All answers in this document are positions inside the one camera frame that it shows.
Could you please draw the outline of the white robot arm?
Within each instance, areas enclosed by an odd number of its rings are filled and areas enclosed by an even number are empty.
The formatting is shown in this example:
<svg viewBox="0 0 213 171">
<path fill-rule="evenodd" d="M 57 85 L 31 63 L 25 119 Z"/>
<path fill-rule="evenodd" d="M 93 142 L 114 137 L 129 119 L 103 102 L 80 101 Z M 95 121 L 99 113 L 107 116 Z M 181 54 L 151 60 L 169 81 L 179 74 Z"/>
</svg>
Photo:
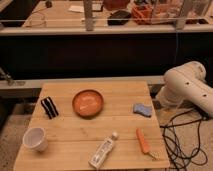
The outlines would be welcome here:
<svg viewBox="0 0 213 171">
<path fill-rule="evenodd" d="M 163 76 L 164 86 L 156 99 L 165 108 L 188 100 L 213 118 L 213 88 L 205 83 L 206 69 L 198 61 L 187 62 L 169 69 Z"/>
</svg>

